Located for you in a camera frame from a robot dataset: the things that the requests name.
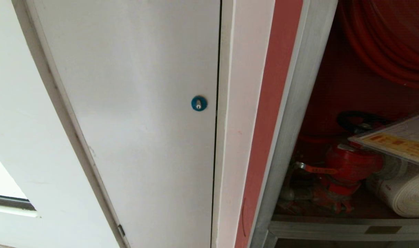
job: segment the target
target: white door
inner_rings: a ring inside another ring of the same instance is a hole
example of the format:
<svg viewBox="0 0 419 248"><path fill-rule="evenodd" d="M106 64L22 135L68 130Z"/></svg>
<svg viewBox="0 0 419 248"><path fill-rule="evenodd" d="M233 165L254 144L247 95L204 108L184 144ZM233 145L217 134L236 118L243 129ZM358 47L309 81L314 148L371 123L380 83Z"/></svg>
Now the white door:
<svg viewBox="0 0 419 248"><path fill-rule="evenodd" d="M1 245L119 247L47 94L9 0L0 0L1 177L5 179L0 182L0 198L26 197L36 209L0 205Z"/></svg>
<svg viewBox="0 0 419 248"><path fill-rule="evenodd" d="M131 247L209 248L220 1L28 4Z"/></svg>

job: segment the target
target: white hose roll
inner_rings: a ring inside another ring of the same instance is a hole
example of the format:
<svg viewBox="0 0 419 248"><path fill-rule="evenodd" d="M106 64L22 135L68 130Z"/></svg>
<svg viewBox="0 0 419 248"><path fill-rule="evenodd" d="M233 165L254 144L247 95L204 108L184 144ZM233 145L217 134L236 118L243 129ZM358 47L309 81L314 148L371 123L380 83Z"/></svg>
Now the white hose roll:
<svg viewBox="0 0 419 248"><path fill-rule="evenodd" d="M398 215L419 218L419 165L409 163L403 176L389 180L372 175L366 185Z"/></svg>

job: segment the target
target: white wall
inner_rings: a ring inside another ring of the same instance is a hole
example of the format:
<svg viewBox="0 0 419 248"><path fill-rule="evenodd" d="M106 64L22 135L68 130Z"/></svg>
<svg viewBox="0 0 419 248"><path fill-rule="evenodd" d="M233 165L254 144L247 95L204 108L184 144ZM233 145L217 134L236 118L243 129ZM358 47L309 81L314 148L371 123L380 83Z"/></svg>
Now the white wall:
<svg viewBox="0 0 419 248"><path fill-rule="evenodd" d="M212 246L233 248L275 2L222 4Z"/></svg>

